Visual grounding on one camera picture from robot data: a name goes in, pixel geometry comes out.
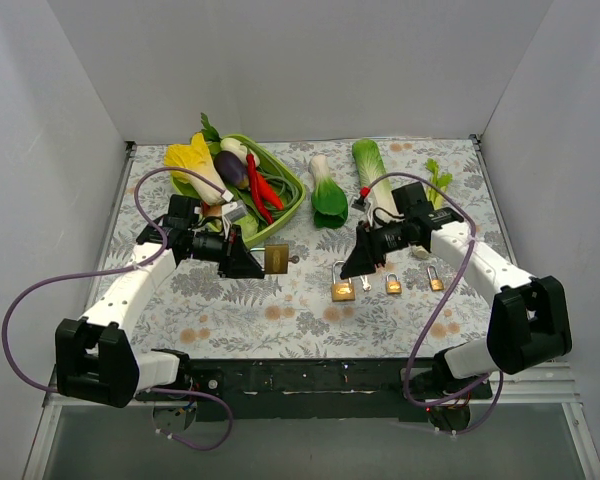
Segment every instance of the eggplant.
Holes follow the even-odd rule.
[[[240,159],[232,152],[221,150],[213,159],[213,166],[222,179],[236,188],[247,188],[249,176]]]

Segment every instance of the white wall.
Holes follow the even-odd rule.
[[[93,267],[123,158],[46,1],[0,0],[0,324],[34,281]],[[15,356],[36,380],[49,380],[55,326],[80,313],[86,286],[49,287],[16,311]],[[0,345],[0,479],[22,475],[42,400]]]
[[[482,132],[551,0],[50,0],[128,140]]]
[[[567,291],[570,361],[600,453],[600,0],[555,0],[484,136],[523,267]]]

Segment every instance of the brass padlock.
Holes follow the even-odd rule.
[[[402,285],[400,285],[398,276],[395,273],[387,274],[387,293],[389,295],[398,295],[402,293]]]
[[[342,260],[337,261],[331,267],[331,300],[334,302],[344,302],[347,300],[356,299],[356,291],[353,288],[353,282],[349,278],[346,282],[337,281],[336,279],[336,267],[338,265],[344,265]]]
[[[429,286],[431,287],[431,290],[434,292],[440,292],[444,290],[444,284],[442,283],[442,280],[438,278],[436,267],[429,265],[427,267],[427,275],[429,275]]]
[[[280,275],[289,271],[289,245],[264,246],[264,273]]]

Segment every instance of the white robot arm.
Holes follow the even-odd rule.
[[[462,217],[451,208],[434,210],[419,182],[392,195],[403,218],[380,228],[360,222],[341,278],[373,273],[387,253],[410,245],[422,245],[458,269],[470,240]],[[364,196],[356,204],[363,205]],[[489,330],[486,338],[434,356],[441,383],[498,370],[514,374],[571,350],[564,289],[555,278],[535,278],[477,240],[464,278],[491,307]]]
[[[138,391],[149,387],[189,388],[183,372],[189,360],[186,354],[170,350],[135,354],[131,349],[133,329],[155,291],[187,258],[217,262],[222,277],[265,275],[244,245],[240,227],[231,226],[227,235],[196,231],[198,207],[198,200],[173,195],[169,213],[162,219],[168,237],[166,250],[150,264],[118,277],[79,320],[60,323],[55,343],[61,394],[124,407]],[[148,226],[137,242],[129,265],[157,253],[162,238]],[[286,273],[287,262],[281,260],[286,259],[278,258],[270,268],[265,262],[267,273]]]

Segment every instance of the table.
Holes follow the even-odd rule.
[[[333,177],[349,200],[360,188],[351,156],[354,140],[269,143],[265,147],[313,189],[309,160],[327,156]],[[378,140],[387,171],[408,171],[428,178],[428,158],[453,174],[448,193],[473,216],[478,237],[508,256],[504,236],[471,140]],[[145,226],[135,209],[133,192],[138,179],[162,165],[166,146],[138,146],[127,179],[125,195],[109,244],[106,268],[124,264],[134,239]],[[394,188],[401,179],[392,179]],[[140,199],[153,217],[166,211],[175,193],[169,175],[156,175],[143,185]],[[360,213],[350,210],[338,230],[318,230],[312,223],[310,193],[297,214],[267,243],[288,243],[301,259],[289,274],[265,280],[221,279],[217,265],[187,261],[168,278],[149,302],[131,339],[135,348],[170,348],[192,358],[356,358],[404,357],[410,354],[422,326],[442,293],[431,292],[426,266],[435,265],[449,284],[454,271],[430,257],[418,260],[407,251],[388,256],[384,271],[369,276],[370,292],[356,280],[354,302],[331,301],[331,266],[344,260],[355,243]],[[395,273],[403,285],[400,296],[385,293],[386,273]],[[113,281],[99,285],[103,293]],[[464,343],[486,334],[489,308],[462,282],[433,326],[419,356]]]

